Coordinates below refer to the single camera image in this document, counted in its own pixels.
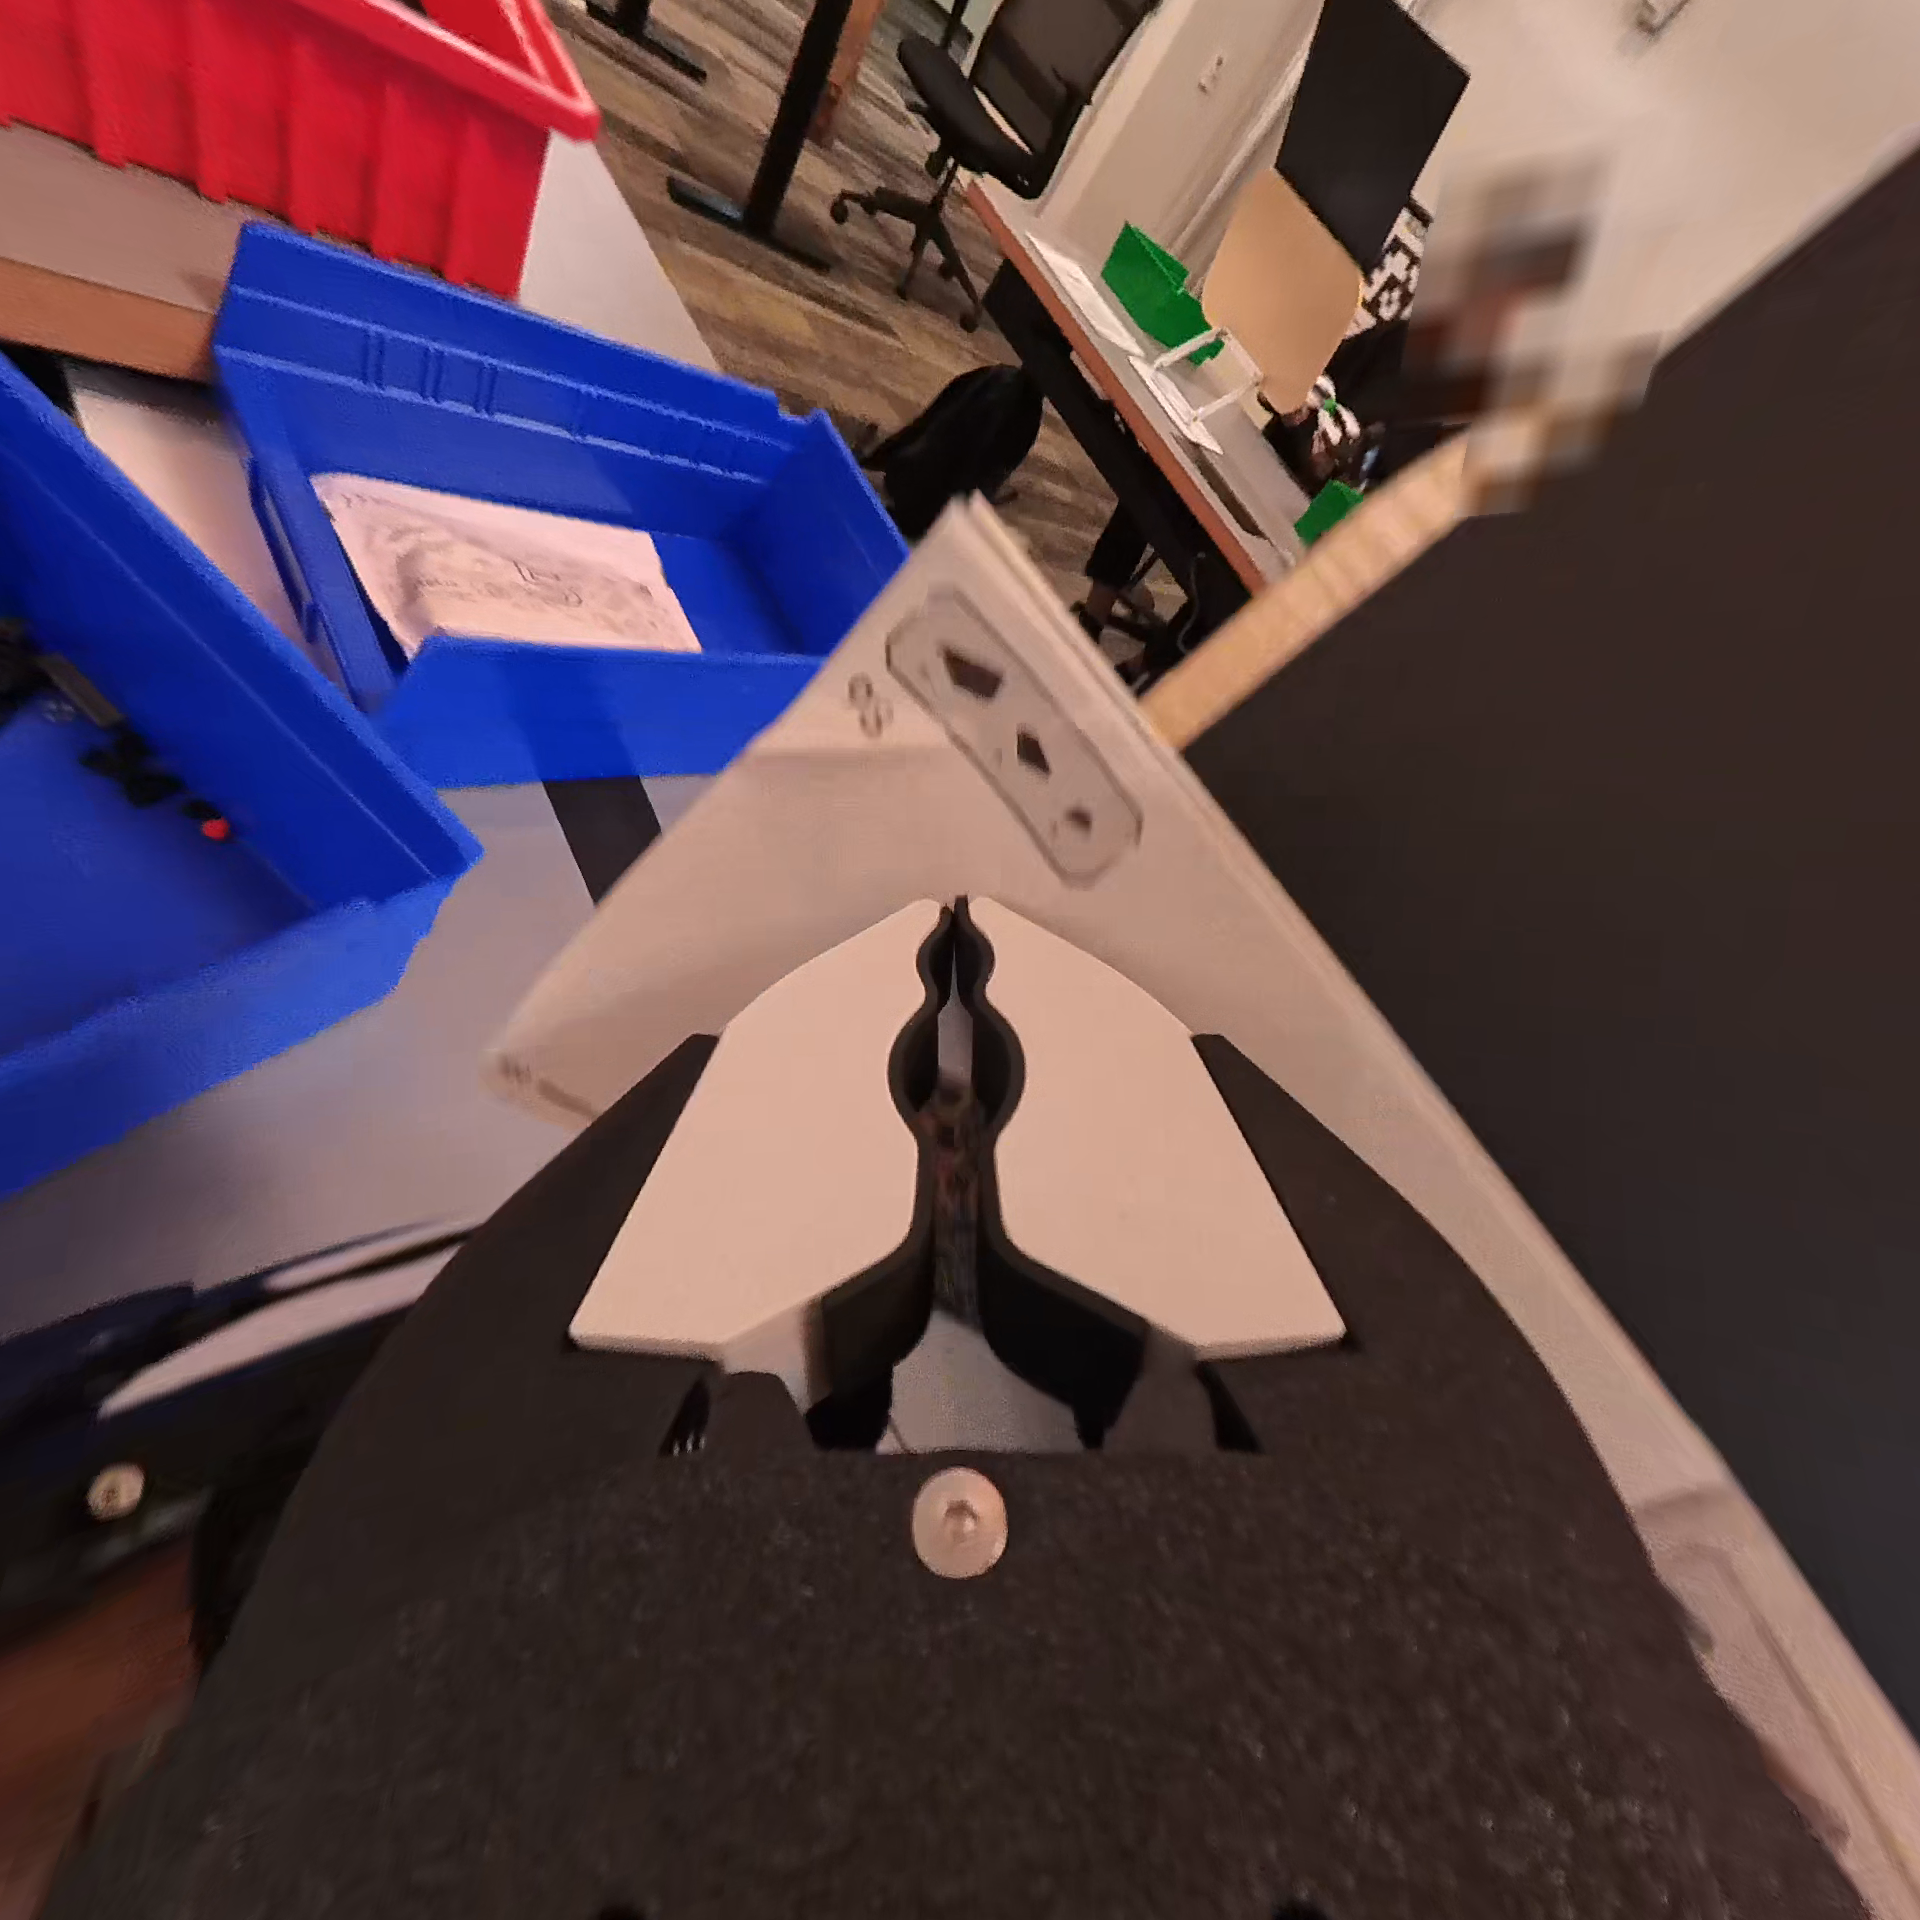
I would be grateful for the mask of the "long wooden office desk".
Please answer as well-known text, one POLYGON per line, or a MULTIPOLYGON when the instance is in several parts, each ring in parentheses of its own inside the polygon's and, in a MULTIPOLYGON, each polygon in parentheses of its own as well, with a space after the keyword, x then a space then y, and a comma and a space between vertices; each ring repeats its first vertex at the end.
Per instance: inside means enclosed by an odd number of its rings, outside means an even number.
POLYGON ((1254 395, 1214 407, 1188 443, 1146 382, 1161 348, 1023 197, 969 177, 969 206, 1004 255, 983 295, 989 318, 1182 591, 1182 615, 1156 635, 1156 675, 1170 675, 1305 555, 1293 532, 1305 495, 1267 443, 1254 395))

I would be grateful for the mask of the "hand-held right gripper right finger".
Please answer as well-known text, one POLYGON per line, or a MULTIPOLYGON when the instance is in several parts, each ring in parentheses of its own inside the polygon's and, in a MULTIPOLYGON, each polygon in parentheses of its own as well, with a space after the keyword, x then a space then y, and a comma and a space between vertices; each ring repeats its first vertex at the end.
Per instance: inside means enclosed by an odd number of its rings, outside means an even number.
POLYGON ((1081 1451, 1116 1437, 1146 1372, 1214 1442, 1214 1362, 1344 1337, 1188 1018, 999 901, 962 901, 962 1001, 975 1323, 1081 1451))

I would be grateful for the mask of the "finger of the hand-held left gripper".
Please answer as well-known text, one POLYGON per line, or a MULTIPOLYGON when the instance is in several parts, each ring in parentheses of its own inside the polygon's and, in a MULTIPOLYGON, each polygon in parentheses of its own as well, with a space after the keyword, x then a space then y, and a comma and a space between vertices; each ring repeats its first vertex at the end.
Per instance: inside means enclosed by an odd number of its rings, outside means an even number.
POLYGON ((388 1262, 373 1275, 334 1275, 301 1293, 271 1293, 261 1309, 244 1309, 238 1323, 143 1362, 131 1383, 121 1383, 100 1413, 117 1421, 129 1410, 178 1395, 202 1383, 244 1372, 254 1362, 271 1362, 284 1353, 319 1343, 330 1335, 388 1323, 411 1309, 411 1297, 436 1282, 436 1262, 388 1262))

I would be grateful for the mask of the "small loose lego pieces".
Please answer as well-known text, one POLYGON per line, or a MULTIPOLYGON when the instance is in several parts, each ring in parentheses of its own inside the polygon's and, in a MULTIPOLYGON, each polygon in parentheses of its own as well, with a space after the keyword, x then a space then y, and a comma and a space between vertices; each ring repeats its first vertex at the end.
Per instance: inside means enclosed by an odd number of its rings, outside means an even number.
POLYGON ((79 770, 102 778, 142 814, 177 806, 215 845, 238 837, 231 820, 187 787, 131 722, 110 722, 79 747, 79 770))

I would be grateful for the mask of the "instruction booklet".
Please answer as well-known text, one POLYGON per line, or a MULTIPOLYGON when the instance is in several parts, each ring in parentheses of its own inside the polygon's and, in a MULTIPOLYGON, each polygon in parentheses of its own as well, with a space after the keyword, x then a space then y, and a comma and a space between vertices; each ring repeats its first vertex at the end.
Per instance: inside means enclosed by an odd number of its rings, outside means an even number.
POLYGON ((1054 608, 989 507, 954 507, 818 678, 665 823, 490 1050, 585 1123, 684 1037, 911 901, 999 901, 1305 1098, 1465 1256, 1547 1362, 1685 1601, 1708 1678, 1917 1913, 1917 1732, 1699 1429, 1634 1355, 1258 845, 1054 608))

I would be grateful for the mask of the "black backpack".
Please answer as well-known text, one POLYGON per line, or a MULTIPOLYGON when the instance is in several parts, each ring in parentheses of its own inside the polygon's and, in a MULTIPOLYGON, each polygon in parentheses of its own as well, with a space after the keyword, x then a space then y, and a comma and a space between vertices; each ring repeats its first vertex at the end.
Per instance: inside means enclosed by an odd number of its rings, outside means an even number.
POLYGON ((954 500, 999 500, 1043 431, 1043 387, 1025 365, 954 376, 911 422, 861 452, 897 538, 924 538, 954 500))

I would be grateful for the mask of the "black office chair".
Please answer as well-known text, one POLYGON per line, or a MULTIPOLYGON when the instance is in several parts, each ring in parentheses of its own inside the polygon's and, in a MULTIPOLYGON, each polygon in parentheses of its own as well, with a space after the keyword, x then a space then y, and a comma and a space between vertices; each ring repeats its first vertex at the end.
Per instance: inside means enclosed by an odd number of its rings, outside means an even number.
POLYGON ((849 212, 866 206, 873 220, 911 227, 897 295, 911 295, 911 278, 934 248, 941 278, 954 278, 969 301, 955 326, 983 333, 983 292, 943 227, 955 177, 999 177, 1023 205, 1037 205, 1081 133, 1081 114, 1146 17, 1156 0, 1004 0, 969 63, 955 63, 943 39, 897 34, 897 67, 934 127, 934 189, 833 189, 830 220, 849 227, 849 212))

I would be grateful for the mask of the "red plastic bin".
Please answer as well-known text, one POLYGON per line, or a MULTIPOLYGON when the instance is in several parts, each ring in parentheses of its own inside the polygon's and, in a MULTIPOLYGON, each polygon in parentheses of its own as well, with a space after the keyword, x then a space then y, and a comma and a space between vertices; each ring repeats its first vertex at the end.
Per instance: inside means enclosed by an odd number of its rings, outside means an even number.
POLYGON ((542 0, 7 0, 0 114, 490 295, 601 127, 542 0))

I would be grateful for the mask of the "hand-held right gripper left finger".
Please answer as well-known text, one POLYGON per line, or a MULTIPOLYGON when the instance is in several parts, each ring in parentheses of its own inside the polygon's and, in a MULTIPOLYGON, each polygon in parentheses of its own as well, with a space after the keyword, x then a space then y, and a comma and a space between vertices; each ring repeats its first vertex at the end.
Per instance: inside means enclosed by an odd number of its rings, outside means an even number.
POLYGON ((581 1353, 779 1372, 801 1410, 833 1393, 822 1306, 916 1217, 889 1065, 941 924, 911 901, 730 1014, 570 1323, 581 1353))

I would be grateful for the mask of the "wooden standing desk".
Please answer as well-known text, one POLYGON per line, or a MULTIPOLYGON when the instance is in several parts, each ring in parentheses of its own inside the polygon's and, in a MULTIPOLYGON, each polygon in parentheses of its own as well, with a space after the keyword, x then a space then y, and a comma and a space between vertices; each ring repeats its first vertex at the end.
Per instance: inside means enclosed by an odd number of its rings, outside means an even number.
MULTIPOLYGON (((636 45, 646 59, 665 63, 673 74, 684 83, 706 83, 706 63, 655 30, 655 8, 649 0, 585 0, 585 17, 607 34, 623 34, 628 45, 636 45)), ((761 163, 754 163, 754 177, 742 197, 728 197, 713 189, 706 177, 684 177, 684 171, 665 171, 665 197, 706 220, 706 227, 728 227, 738 237, 754 237, 761 248, 807 266, 807 272, 830 272, 830 255, 801 237, 801 232, 782 232, 782 197, 794 183, 794 169, 801 169, 801 148, 811 140, 811 127, 822 120, 830 111, 830 91, 849 83, 849 67, 861 67, 866 51, 840 59, 855 39, 866 45, 873 30, 881 17, 881 0, 875 8, 861 8, 861 0, 818 0, 807 8, 807 30, 801 30, 801 45, 791 59, 791 74, 782 74, 782 91, 779 91, 779 114, 771 114, 771 133, 761 145, 761 163)))

